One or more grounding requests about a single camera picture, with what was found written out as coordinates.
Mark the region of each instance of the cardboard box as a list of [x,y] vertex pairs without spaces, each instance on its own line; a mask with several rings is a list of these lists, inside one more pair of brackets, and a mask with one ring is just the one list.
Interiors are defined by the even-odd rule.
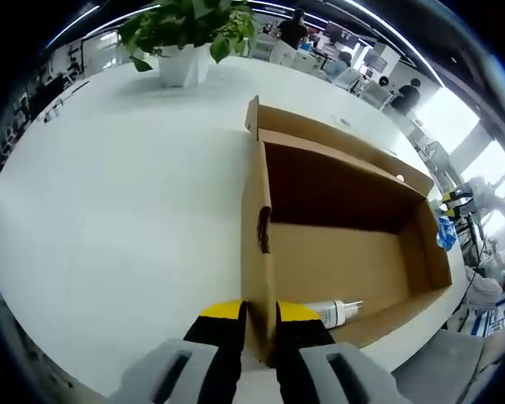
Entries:
[[242,197],[242,298],[251,303],[246,345],[259,359],[268,362],[277,300],[363,300],[358,317],[331,330],[360,348],[451,285],[424,196],[429,177],[258,97],[246,126],[257,145]]

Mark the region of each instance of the computer monitor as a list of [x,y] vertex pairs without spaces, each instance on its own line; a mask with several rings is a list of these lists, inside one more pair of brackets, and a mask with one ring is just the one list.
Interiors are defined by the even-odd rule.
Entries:
[[343,36],[343,27],[329,21],[323,34],[333,42],[337,42]]
[[344,27],[329,21],[326,26],[326,30],[323,33],[327,38],[331,39],[332,42],[338,42],[339,44],[345,45],[349,48],[354,48],[357,45],[358,37],[354,35],[353,32],[348,31]]
[[387,67],[387,61],[373,50],[369,50],[369,53],[365,55],[363,63],[368,67],[372,67],[378,73],[383,73]]

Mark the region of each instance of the green leaves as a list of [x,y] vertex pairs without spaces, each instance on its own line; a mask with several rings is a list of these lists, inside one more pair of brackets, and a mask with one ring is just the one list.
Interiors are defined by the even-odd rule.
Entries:
[[234,46],[234,51],[236,51],[236,53],[238,53],[239,55],[243,56],[243,51],[244,50],[245,50],[245,41],[244,40],[240,40]]
[[254,42],[257,26],[247,2],[232,0],[156,0],[161,7],[137,14],[119,28],[120,41],[131,54],[139,72],[150,65],[134,57],[138,49],[160,55],[161,48],[211,43],[210,53],[217,63],[234,50],[242,54],[245,44]]
[[133,64],[135,65],[135,69],[138,72],[147,72],[149,70],[152,70],[152,67],[150,65],[148,65],[142,59],[139,59],[138,57],[134,57],[134,56],[131,56],[130,58],[133,61]]
[[218,34],[210,46],[211,57],[215,59],[216,63],[222,61],[225,57],[230,55],[230,42],[223,34]]
[[207,13],[212,11],[211,8],[206,6],[205,0],[191,0],[191,3],[193,4],[194,17],[196,19],[204,17]]

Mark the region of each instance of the ceiling light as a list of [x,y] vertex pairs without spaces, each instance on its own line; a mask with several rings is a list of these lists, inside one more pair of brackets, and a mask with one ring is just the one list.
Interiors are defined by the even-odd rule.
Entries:
[[99,40],[112,40],[116,36],[118,36],[118,33],[116,31],[108,32],[107,34],[104,34],[99,38]]
[[346,15],[348,15],[351,19],[354,19],[356,21],[359,21],[361,23],[361,25],[363,25],[364,27],[366,27],[366,29],[368,30],[371,30],[372,32],[374,32],[376,35],[378,35],[380,38],[382,38],[385,42],[387,42],[389,45],[391,45],[391,47],[393,49],[395,49],[398,53],[400,53],[402,56],[406,57],[407,58],[407,63],[413,67],[416,67],[415,66],[415,63],[413,63],[413,61],[406,55],[406,53],[404,53],[402,51],[401,48],[399,48],[398,46],[396,46],[396,44],[393,43],[392,40],[390,40],[389,38],[387,38],[385,35],[383,35],[380,31],[378,31],[377,29],[374,29],[370,26],[370,24],[367,24],[365,23],[362,19],[356,17],[355,15],[353,15],[352,13],[349,13],[348,10],[345,10],[343,8],[340,8],[339,6],[336,6],[335,4],[332,4],[332,3],[326,3],[329,7],[331,8],[335,8],[336,10],[340,11],[341,13],[344,13]]
[[[295,9],[292,7],[286,7],[286,6],[281,6],[280,4],[275,4],[275,3],[269,3],[269,2],[260,2],[258,0],[247,0],[247,3],[255,3],[255,4],[262,4],[264,6],[271,6],[271,7],[278,7],[282,8],[283,10],[289,10],[289,11],[294,11]],[[327,20],[321,19],[320,17],[317,17],[316,15],[312,15],[309,13],[305,13],[307,17],[311,17],[312,19],[317,19],[318,21],[322,21],[324,24],[327,24]]]
[[433,69],[433,67],[430,65],[430,62],[427,61],[427,59],[417,50],[413,44],[407,40],[400,32],[398,32],[395,27],[387,23],[384,19],[382,19],[379,15],[373,13],[370,11],[368,8],[364,7],[363,5],[355,2],[354,0],[344,0],[344,2],[350,4],[351,6],[354,6],[358,10],[362,11],[363,13],[367,14],[369,17],[372,19],[375,19],[378,23],[383,25],[386,29],[388,29],[394,36],[396,36],[399,40],[404,42],[404,44],[410,48],[415,56],[417,56],[421,62],[427,67],[427,69],[432,73],[432,75],[435,77],[435,79],[438,81],[439,85],[441,87],[445,87],[445,84],[443,80],[439,77],[439,74]]
[[345,29],[341,24],[337,24],[334,21],[329,21],[329,24],[333,24],[333,25],[337,26],[338,28]]
[[93,34],[96,34],[98,33],[101,29],[105,29],[107,27],[109,27],[110,25],[112,24],[115,24],[115,23],[118,23],[119,21],[121,21],[122,19],[128,19],[129,17],[132,17],[133,15],[135,14],[138,14],[138,13],[143,13],[145,11],[148,11],[148,10],[151,10],[153,8],[159,8],[161,7],[161,4],[154,4],[153,6],[149,6],[149,7],[144,7],[144,8],[140,8],[136,11],[133,11],[132,13],[128,13],[128,14],[125,14],[125,15],[122,15],[121,17],[118,17],[117,19],[113,19],[112,21],[109,21],[108,23],[106,24],[103,24],[101,25],[100,27],[97,27],[96,29],[94,29],[93,31],[90,31],[88,32],[86,35],[84,35],[84,39],[92,36]]
[[[291,17],[289,15],[282,14],[282,13],[276,13],[275,11],[263,10],[261,8],[251,8],[251,10],[254,11],[255,13],[266,13],[266,14],[276,15],[277,17],[281,17],[283,19],[291,19]],[[314,25],[313,23],[309,23],[308,21],[303,21],[303,22],[306,25],[310,25],[312,28],[319,29],[322,32],[325,30],[325,28],[319,27],[318,25]]]
[[64,28],[60,34],[58,34],[57,36],[54,37],[54,39],[49,42],[47,44],[47,46],[45,48],[48,48],[49,46],[51,46],[52,44],[55,43],[55,41],[60,38],[68,29],[70,29],[73,25],[75,25],[76,23],[78,23],[81,19],[87,17],[89,14],[93,13],[95,10],[97,10],[98,8],[100,8],[101,6],[95,6],[95,7],[92,7],[90,8],[86,13],[82,14],[80,17],[78,17],[77,19],[75,19],[72,23],[70,23],[69,25],[67,25],[66,28]]

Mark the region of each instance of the person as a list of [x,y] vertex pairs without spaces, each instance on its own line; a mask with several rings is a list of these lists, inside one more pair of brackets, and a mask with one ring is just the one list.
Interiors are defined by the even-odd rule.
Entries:
[[347,52],[340,52],[338,54],[338,60],[334,63],[330,63],[325,66],[323,71],[326,73],[327,80],[332,82],[338,76],[341,75],[342,72],[346,71],[350,66],[350,62],[352,61],[352,55]]
[[26,120],[32,119],[30,115],[30,106],[26,97],[22,97],[20,100],[20,111],[23,113]]
[[499,281],[482,276],[479,272],[478,268],[465,267],[466,277],[470,281],[467,300],[474,305],[494,306],[504,297],[505,270]]
[[387,87],[389,85],[389,79],[385,76],[382,76],[380,77],[378,84],[380,85],[380,87]]
[[264,34],[269,35],[271,33],[271,30],[273,29],[273,24],[267,23],[262,27],[262,32]]
[[67,72],[72,80],[75,80],[81,73],[81,67],[78,64],[78,60],[75,56],[72,56]]
[[421,82],[418,78],[412,79],[409,85],[400,87],[398,90],[400,95],[391,101],[391,107],[402,115],[407,115],[410,109],[415,108],[419,104],[421,94],[418,88],[420,87]]
[[486,278],[493,278],[501,281],[505,271],[505,248],[502,251],[497,250],[499,241],[495,238],[489,237],[488,243],[492,247],[492,255],[484,257],[479,267],[482,268],[482,275]]
[[309,30],[303,24],[305,12],[297,8],[291,20],[285,20],[277,27],[280,37],[275,42],[269,61],[277,65],[291,67],[294,65],[295,53],[301,41],[308,36]]

